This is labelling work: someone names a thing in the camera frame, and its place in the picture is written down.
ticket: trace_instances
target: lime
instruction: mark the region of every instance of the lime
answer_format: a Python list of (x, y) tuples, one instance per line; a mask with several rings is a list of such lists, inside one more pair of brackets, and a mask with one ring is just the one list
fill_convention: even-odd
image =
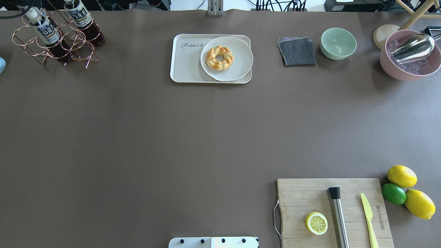
[(328, 230), (328, 221), (319, 212), (309, 213), (306, 216), (305, 224), (308, 230), (317, 235), (322, 235)]
[(382, 192), (386, 200), (393, 204), (401, 205), (406, 202), (406, 192), (396, 184), (388, 183), (383, 185)]
[(432, 199), (416, 189), (406, 191), (406, 207), (415, 216), (430, 220), (435, 213), (435, 204)]
[(403, 188), (410, 188), (416, 184), (415, 172), (404, 165), (395, 165), (387, 171), (387, 178), (391, 183), (395, 183)]

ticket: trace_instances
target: metal muddler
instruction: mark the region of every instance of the metal muddler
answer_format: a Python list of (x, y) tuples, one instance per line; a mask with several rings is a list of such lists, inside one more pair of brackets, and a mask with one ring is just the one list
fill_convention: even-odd
[(423, 59), (430, 55), (435, 40), (428, 34), (416, 34), (400, 45), (391, 55), (400, 64)]
[(340, 187), (329, 188), (329, 193), (331, 195), (333, 210), (337, 220), (337, 226), (338, 226), (337, 231), (338, 231), (338, 236), (340, 238), (340, 246), (341, 248), (349, 248), (348, 233), (346, 232), (346, 225), (344, 223), (344, 216), (343, 216), (343, 208), (341, 206), (341, 201), (340, 201)]

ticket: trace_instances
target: white floor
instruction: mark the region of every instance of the white floor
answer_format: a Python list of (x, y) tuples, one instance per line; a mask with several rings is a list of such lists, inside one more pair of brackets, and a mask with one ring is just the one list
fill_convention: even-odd
[[(199, 9), (207, 9), (207, 1), (208, 0), (172, 0), (172, 5), (170, 6), (171, 10), (193, 10), (197, 9), (198, 6), (204, 2), (204, 4)], [(271, 0), (275, 11), (280, 11), (280, 7), (276, 4), (275, 0)], [(284, 9), (289, 2), (289, 0), (279, 0), (282, 9)], [(325, 11), (325, 7), (323, 4), (325, 0), (306, 0), (306, 9), (308, 11)], [(250, 3), (248, 0), (224, 0), (224, 10), (229, 9), (241, 9), (241, 10), (250, 10), (255, 8), (254, 4)]]

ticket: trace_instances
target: light blue object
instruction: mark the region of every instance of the light blue object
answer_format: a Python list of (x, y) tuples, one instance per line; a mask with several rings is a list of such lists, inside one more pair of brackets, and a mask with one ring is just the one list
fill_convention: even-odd
[(4, 61), (2, 57), (0, 57), (0, 73), (2, 73), (5, 67), (6, 67), (6, 61)]
[(320, 49), (332, 60), (342, 60), (355, 52), (357, 41), (347, 30), (333, 27), (321, 35)]

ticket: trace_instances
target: wooden cutting board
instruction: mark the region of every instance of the wooden cutting board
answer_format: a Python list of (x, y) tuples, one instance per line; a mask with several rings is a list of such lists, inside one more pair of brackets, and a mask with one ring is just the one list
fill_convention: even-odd
[[(393, 248), (392, 235), (378, 178), (290, 178), (277, 180), (282, 222), (282, 248), (338, 248), (329, 187), (340, 187), (341, 203), (349, 246), (370, 248), (369, 234), (360, 193), (369, 200), (374, 216), (372, 226), (381, 248)], [(311, 233), (305, 226), (310, 212), (320, 212), (328, 220), (323, 235)]]

